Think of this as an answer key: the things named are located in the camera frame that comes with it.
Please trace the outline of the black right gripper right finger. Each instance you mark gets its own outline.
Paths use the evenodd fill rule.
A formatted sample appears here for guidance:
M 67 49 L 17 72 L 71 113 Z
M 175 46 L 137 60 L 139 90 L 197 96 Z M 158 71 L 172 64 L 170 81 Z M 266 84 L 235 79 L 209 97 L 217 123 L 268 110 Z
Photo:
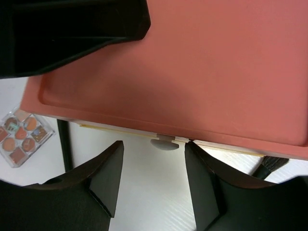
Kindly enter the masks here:
M 305 231 L 308 179 L 275 184 L 254 178 L 212 157 L 194 142 L 185 162 L 199 231 Z

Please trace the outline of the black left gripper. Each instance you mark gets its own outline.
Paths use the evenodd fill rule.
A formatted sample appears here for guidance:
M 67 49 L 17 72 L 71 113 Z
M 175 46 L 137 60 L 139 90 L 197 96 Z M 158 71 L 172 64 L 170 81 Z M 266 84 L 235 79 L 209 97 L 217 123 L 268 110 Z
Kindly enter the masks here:
M 107 45 L 141 40 L 150 25 L 144 0 L 3 0 L 0 77 L 45 74 Z

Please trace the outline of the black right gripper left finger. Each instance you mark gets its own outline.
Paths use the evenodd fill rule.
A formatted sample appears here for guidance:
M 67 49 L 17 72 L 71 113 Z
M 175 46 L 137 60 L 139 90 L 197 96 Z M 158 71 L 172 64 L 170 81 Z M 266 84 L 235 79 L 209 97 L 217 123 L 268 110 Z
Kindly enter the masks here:
M 0 182 L 2 231 L 107 231 L 115 216 L 124 144 L 44 184 Z

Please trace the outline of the black powder brush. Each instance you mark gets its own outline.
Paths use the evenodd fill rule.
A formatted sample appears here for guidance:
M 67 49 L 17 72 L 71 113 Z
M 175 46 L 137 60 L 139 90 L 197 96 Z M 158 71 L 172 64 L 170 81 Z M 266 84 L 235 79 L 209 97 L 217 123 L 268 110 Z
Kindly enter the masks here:
M 265 180 L 271 173 L 289 163 L 288 158 L 265 156 L 252 173 L 252 177 Z

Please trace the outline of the thin black makeup brush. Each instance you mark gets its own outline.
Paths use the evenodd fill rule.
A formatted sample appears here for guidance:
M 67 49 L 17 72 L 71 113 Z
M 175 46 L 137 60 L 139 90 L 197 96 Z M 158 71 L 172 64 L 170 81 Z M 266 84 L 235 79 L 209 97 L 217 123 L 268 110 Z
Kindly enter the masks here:
M 57 119 L 57 126 L 63 154 L 64 168 L 65 171 L 68 172 L 74 168 L 70 142 L 69 123 L 67 121 Z

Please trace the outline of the orange drawer with white knob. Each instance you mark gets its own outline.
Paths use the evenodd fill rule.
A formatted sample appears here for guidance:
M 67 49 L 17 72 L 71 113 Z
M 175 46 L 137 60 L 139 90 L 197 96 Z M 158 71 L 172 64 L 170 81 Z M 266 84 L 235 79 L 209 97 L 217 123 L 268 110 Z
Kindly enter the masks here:
M 89 122 L 89 121 L 84 121 L 84 120 L 75 120 L 74 122 L 84 128 L 108 130 L 108 131 L 122 132 L 122 133 L 127 133 L 127 134 L 132 134 L 132 135 L 138 135 L 138 136 L 145 136 L 145 137 L 151 138 L 152 145 L 160 150 L 166 150 L 166 151 L 176 150 L 178 149 L 178 145 L 180 142 L 183 142 L 183 143 L 189 142 L 189 139 L 184 138 L 184 137 L 177 137 L 177 136 L 165 135 L 161 133 L 135 130 L 135 129 L 130 129 L 130 128 L 122 128 L 122 127 L 111 126 L 111 125 L 106 125 L 106 124 L 99 124 L 99 123 L 94 123 L 94 122 Z M 250 150 L 246 148 L 234 147 L 234 146 L 229 146 L 229 145 L 224 145 L 224 144 L 217 144 L 217 143 L 212 143 L 212 142 L 207 142 L 207 141 L 199 141 L 199 140 L 193 140 L 193 141 L 201 147 L 219 149 L 219 150 L 224 150 L 227 152 L 254 155 L 254 156 L 259 156 L 259 157 L 263 156 L 263 154 L 259 151 L 254 151 L 254 150 Z

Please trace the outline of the orange drawer box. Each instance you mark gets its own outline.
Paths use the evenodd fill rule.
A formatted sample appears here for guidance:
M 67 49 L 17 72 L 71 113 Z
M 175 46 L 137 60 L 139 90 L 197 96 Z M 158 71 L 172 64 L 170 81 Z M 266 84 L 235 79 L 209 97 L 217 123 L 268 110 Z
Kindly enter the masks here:
M 143 40 L 30 77 L 21 108 L 307 159 L 307 1 L 148 7 Z

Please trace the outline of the clear nine-pan eyeshadow palette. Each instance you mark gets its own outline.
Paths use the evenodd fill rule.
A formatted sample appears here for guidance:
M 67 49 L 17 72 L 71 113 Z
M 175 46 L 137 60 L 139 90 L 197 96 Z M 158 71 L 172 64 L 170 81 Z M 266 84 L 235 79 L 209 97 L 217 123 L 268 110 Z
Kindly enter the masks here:
M 20 167 L 54 134 L 42 116 L 17 106 L 0 120 L 0 154 L 12 168 Z

